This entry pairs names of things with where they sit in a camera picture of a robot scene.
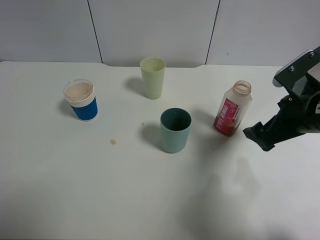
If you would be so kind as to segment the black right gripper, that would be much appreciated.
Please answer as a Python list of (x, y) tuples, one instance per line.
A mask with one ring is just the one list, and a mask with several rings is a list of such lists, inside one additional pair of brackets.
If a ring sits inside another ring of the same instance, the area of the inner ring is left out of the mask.
[(268, 152), (275, 144), (307, 133), (320, 132), (320, 114), (316, 112), (320, 92), (302, 97), (287, 95), (278, 102), (278, 113), (265, 125), (261, 122), (243, 130), (247, 139)]

